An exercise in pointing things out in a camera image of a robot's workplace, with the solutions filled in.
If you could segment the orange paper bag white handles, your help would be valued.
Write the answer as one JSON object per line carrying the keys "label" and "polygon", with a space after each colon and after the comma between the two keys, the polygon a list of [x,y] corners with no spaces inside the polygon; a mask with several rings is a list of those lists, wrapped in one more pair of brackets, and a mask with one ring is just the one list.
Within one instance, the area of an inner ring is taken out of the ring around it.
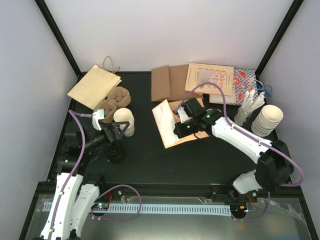
{"label": "orange paper bag white handles", "polygon": [[174,115],[173,110],[180,103],[181,101],[168,102],[168,100],[165,99],[152,109],[152,114],[165,149],[197,140],[197,138],[204,139],[209,137],[204,131],[197,132],[195,134],[196,136],[190,133],[182,138],[178,138],[178,136],[174,134],[175,123],[180,122],[180,118]]}

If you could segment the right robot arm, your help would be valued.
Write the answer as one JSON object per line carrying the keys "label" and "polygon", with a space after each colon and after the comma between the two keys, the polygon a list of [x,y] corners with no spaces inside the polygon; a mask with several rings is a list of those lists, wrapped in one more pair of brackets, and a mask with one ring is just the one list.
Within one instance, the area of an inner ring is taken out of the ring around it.
{"label": "right robot arm", "polygon": [[294,171],[293,164],[288,160],[287,145],[283,141],[272,142],[259,138],[236,125],[219,109],[205,109],[193,97],[181,103],[173,112],[180,119],[173,130],[178,138],[206,132],[208,136],[231,144],[255,163],[255,169],[239,175],[228,187],[228,198],[234,202],[254,190],[275,192]]}

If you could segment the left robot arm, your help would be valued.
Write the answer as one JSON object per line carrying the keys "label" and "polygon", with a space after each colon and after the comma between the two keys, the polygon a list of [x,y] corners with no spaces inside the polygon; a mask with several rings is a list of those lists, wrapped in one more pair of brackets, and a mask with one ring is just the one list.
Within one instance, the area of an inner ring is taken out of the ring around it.
{"label": "left robot arm", "polygon": [[108,192],[105,178],[85,177],[95,151],[106,144],[107,156],[120,162],[125,150],[119,143],[130,126],[128,121],[104,124],[100,130],[87,133],[83,128],[74,130],[70,125],[64,133],[65,142],[58,158],[56,188],[49,216],[40,233],[41,240],[78,240],[87,215],[95,200]]}

